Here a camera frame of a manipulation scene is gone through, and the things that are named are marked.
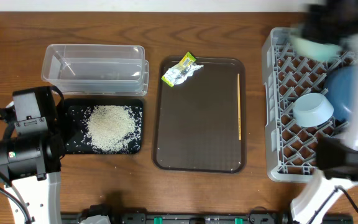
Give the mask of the wooden chopstick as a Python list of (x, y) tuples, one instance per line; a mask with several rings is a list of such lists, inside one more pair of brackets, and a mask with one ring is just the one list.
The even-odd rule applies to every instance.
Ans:
[(237, 74), (237, 123), (238, 123), (238, 139), (242, 140), (242, 129), (241, 129), (241, 83), (240, 74)]

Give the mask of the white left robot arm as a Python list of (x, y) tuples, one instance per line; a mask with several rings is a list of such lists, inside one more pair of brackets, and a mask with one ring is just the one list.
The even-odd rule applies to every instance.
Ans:
[(61, 159), (65, 133), (54, 101), (56, 86), (15, 91), (0, 108), (7, 124), (0, 140), (0, 193), (9, 200), (15, 223), (61, 223)]

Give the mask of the mint green bowl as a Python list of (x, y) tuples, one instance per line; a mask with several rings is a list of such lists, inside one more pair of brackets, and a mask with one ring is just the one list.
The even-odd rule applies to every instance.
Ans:
[(319, 62), (331, 60), (341, 50), (338, 45), (320, 44), (292, 34), (290, 42), (298, 55)]

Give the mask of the pile of rice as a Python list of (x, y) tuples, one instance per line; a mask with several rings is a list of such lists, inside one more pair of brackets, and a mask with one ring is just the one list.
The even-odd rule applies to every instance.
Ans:
[(134, 121), (129, 113), (118, 106), (98, 106), (87, 120), (91, 143), (102, 150), (120, 149), (123, 137), (134, 132)]

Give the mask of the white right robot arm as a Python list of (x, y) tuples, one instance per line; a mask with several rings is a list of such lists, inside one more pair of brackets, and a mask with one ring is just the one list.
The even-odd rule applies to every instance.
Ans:
[(326, 212), (358, 183), (358, 1), (308, 4), (303, 23), (293, 30), (290, 40), (300, 55), (313, 60), (330, 60), (342, 50), (356, 54), (349, 125), (340, 138), (318, 141), (317, 168), (290, 204), (289, 223), (322, 223)]

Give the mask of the light blue bowl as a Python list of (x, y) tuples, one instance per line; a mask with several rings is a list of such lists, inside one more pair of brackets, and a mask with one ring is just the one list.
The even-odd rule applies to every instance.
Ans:
[(328, 121), (333, 113), (332, 104), (320, 93), (305, 94), (294, 102), (293, 117), (301, 127), (319, 126)]

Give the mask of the dark blue plate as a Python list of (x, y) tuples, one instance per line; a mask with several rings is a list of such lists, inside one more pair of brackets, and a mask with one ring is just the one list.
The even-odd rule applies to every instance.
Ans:
[(334, 70), (326, 77), (324, 88), (325, 94), (334, 108), (333, 116), (339, 122), (349, 121), (352, 115), (352, 97), (356, 66), (346, 66)]

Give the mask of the yellow wrapper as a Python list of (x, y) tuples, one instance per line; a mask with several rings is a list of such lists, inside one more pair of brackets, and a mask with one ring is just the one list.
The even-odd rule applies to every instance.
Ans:
[(168, 86), (174, 87), (185, 82), (188, 77), (192, 77), (197, 70), (203, 67), (204, 65), (197, 65), (196, 58), (187, 52), (176, 65), (164, 73), (161, 79)]

